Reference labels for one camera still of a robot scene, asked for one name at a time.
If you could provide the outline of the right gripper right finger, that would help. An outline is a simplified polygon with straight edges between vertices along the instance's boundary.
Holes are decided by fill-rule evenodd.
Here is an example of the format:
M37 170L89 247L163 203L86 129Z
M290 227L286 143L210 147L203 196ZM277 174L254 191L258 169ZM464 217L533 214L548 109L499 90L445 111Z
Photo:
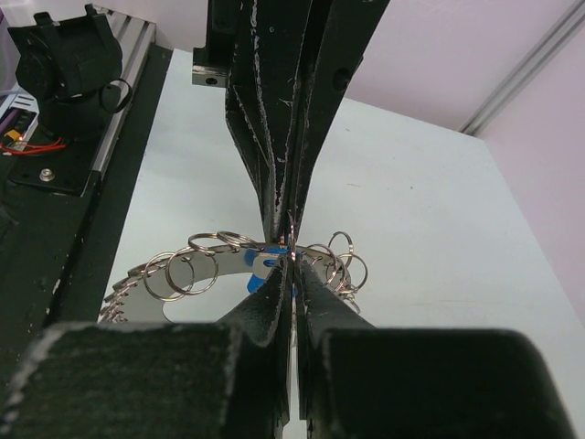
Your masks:
M571 438L548 368L502 329L378 328L300 262L300 416L311 438Z

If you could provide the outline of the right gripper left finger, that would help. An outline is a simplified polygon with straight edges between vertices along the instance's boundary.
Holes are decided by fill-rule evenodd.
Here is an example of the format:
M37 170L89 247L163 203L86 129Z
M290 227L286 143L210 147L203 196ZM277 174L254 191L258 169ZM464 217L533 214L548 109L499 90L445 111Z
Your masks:
M46 329L11 380L4 438L279 438L290 419L292 263L214 323Z

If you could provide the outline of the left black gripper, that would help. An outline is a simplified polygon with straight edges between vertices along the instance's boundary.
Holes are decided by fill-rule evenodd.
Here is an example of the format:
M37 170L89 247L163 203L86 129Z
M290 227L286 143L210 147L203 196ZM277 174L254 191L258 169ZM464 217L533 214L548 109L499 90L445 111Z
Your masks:
M317 158L387 7L384 0L314 1L302 51L301 2L243 1L238 11L236 0L207 1L192 83L225 87L228 77L227 124L266 241L286 242L290 226L298 238Z

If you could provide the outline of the metal disc with keyrings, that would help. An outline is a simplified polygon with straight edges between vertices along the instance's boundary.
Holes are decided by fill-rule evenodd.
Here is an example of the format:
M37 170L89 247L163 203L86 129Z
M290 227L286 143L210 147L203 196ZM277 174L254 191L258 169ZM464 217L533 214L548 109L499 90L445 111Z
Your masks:
M369 280L369 267L356 254L351 236L339 230L331 239L339 236L346 239L346 252L334 252L330 244L322 243L293 247L284 242L259 242L227 230L194 234L187 246L157 253L129 270L104 296L98 321L166 322L165 304L205 294L222 276L245 273L250 277L245 251L267 245L289 248L296 254L295 260L309 263L327 290L358 311L356 295Z

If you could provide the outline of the blue tag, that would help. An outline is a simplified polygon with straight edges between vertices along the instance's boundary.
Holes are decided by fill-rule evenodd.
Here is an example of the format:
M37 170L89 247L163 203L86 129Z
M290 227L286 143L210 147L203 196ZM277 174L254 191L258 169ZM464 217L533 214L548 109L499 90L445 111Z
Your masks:
M289 248L280 245L267 245L260 250L247 249L244 253L244 262L251 268L251 276L247 283L250 294L257 292L267 280L272 268L282 255L296 259L296 254Z

